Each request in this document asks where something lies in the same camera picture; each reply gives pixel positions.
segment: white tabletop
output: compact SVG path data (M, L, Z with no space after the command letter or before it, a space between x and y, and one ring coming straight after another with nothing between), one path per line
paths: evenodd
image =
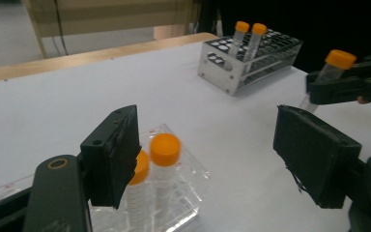
M193 43L0 81L0 186L48 158L77 155L111 111L136 104L140 132L166 124L211 172L190 231L347 231L350 200L320 209L272 148L277 106L300 104L305 73L291 68L230 97L197 75L200 52ZM315 114L371 157L371 104Z

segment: plastic bottle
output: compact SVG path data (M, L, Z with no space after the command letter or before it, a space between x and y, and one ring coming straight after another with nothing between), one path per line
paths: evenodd
M230 49L228 50L228 55L230 57L236 58L238 51L243 44L243 37L249 29L249 24L243 21L238 21L236 23L236 31L233 36L233 42L231 43ZM231 70L232 66L230 62L225 62L225 69Z
M262 23L254 23L254 25L252 25L251 37L249 38L249 43L246 49L245 56L243 58L245 62L254 59L261 39L266 32L267 32L266 25Z
M351 68L356 59L356 56L349 52L338 49L331 50L325 59L326 63L319 72L315 83L340 78L345 70ZM311 103L309 94L306 94L305 98L300 103L300 108L313 113L318 108L318 105Z
M145 228L145 180L149 175L149 158L144 150L137 156L134 176L126 187L126 207L130 232L144 232Z
M176 163L180 158L181 142L176 135L159 133L150 142L150 158L153 163L152 181L155 187L154 231L166 231L167 214Z

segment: orange cap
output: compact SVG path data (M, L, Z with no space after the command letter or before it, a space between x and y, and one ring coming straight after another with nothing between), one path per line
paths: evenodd
M134 169L134 176L128 183L130 186L134 186L142 183L146 180L149 175L149 158L144 150L140 150L137 155L137 165Z
M249 29L249 24L243 21L238 21L236 24L236 30L247 32Z
M150 143L150 158L158 166L171 166L179 160L181 142L176 135L159 133Z
M338 49L333 49L325 59L325 62L342 70L348 70L357 60L356 56Z
M251 31L256 34L260 34L262 36L267 32L267 26L262 23L257 22L257 23L254 23Z

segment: white test tube rack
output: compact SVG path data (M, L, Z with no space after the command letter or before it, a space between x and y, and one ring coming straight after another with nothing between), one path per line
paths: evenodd
M247 33L237 57L228 55L232 37L203 43L198 75L230 96L271 74L292 67L302 41L268 29L253 60L243 61L250 33Z

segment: robotic arm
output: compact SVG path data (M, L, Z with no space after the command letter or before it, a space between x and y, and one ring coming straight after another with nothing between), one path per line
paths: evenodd
M117 209L140 149L136 106L111 112L78 156L42 162L32 187L0 201L0 231L92 231L88 201Z
M314 104L371 102L371 57L355 64L339 79L315 83L318 72L306 77L306 92ZM352 232L371 232L371 158L358 159L361 145L306 110L278 106L273 149L304 190L321 208L341 209L352 199Z

